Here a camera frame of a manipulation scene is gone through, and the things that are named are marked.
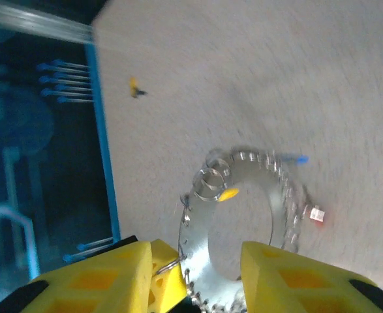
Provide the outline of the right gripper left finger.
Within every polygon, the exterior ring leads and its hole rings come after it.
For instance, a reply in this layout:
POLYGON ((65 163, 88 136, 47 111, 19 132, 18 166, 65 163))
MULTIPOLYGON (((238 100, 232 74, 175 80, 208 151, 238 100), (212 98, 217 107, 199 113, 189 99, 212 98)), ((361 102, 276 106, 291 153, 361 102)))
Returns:
POLYGON ((160 239, 130 236, 86 260, 44 273, 0 302, 0 312, 169 312, 187 296, 177 258, 160 239))

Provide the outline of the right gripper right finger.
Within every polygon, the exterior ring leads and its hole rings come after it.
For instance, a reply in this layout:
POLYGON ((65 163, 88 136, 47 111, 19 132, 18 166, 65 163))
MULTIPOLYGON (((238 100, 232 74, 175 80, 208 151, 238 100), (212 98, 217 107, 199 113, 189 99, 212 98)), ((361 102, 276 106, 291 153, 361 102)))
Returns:
POLYGON ((241 246, 248 312, 383 312, 372 280, 254 241, 241 246))

